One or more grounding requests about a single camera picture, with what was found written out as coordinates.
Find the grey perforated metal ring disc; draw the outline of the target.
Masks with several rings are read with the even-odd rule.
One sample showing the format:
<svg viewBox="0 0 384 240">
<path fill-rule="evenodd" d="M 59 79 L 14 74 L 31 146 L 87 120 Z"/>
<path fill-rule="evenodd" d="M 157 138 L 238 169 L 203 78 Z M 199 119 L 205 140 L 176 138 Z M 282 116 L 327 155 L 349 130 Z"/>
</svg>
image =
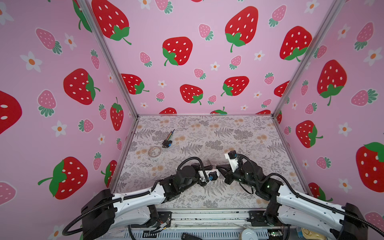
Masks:
<svg viewBox="0 0 384 240">
<path fill-rule="evenodd" d="M 162 150 L 160 147 L 151 147 L 148 150 L 148 155 L 151 158 L 157 158 L 158 156 L 160 156 L 161 153 L 162 153 Z"/>
</svg>

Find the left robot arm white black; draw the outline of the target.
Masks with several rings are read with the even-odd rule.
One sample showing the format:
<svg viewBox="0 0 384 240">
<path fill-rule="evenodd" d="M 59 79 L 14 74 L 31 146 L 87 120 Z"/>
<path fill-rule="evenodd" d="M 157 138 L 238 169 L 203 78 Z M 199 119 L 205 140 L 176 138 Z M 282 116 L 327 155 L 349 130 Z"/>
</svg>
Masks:
<svg viewBox="0 0 384 240">
<path fill-rule="evenodd" d="M 156 217 L 155 206 L 173 201 L 181 193 L 199 185 L 206 186 L 219 177 L 216 169 L 203 171 L 198 164 L 184 166 L 176 174 L 159 180 L 155 186 L 125 194 L 109 189 L 94 196 L 81 210 L 84 240 L 95 240 L 111 228 L 145 225 Z"/>
</svg>

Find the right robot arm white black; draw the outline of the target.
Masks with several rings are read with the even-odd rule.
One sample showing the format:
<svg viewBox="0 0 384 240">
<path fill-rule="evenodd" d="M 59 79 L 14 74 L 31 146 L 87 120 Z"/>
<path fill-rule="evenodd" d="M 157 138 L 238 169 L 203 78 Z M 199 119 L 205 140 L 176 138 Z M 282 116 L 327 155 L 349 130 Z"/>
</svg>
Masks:
<svg viewBox="0 0 384 240">
<path fill-rule="evenodd" d="M 269 202 L 264 212 L 268 224 L 281 222 L 284 225 L 301 227 L 329 240 L 366 240 L 368 224 L 362 219 L 360 210 L 352 205 L 332 204 L 295 192 L 285 180 L 265 176 L 262 168 L 252 162 L 242 166 L 236 163 L 218 165 L 217 169 L 230 185 L 236 181 L 251 188 L 251 192 Z"/>
</svg>

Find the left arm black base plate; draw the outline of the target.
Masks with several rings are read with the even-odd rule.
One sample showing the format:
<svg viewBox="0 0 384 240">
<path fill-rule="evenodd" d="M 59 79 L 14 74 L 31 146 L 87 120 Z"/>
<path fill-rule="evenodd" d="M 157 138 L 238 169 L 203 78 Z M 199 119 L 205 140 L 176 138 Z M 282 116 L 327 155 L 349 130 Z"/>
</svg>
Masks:
<svg viewBox="0 0 384 240">
<path fill-rule="evenodd" d="M 170 211 L 155 212 L 150 215 L 149 221 L 146 223 L 148 228 L 167 228 L 171 226 L 172 213 Z"/>
</svg>

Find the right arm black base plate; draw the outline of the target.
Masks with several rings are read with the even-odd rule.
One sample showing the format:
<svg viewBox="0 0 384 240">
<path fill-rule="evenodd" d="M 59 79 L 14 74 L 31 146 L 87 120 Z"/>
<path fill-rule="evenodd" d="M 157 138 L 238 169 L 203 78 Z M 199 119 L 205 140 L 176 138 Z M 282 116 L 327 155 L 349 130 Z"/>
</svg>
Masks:
<svg viewBox="0 0 384 240">
<path fill-rule="evenodd" d="M 265 211 L 249 211 L 247 222 L 252 227 L 281 227 L 282 223 L 276 215 L 265 213 Z"/>
</svg>

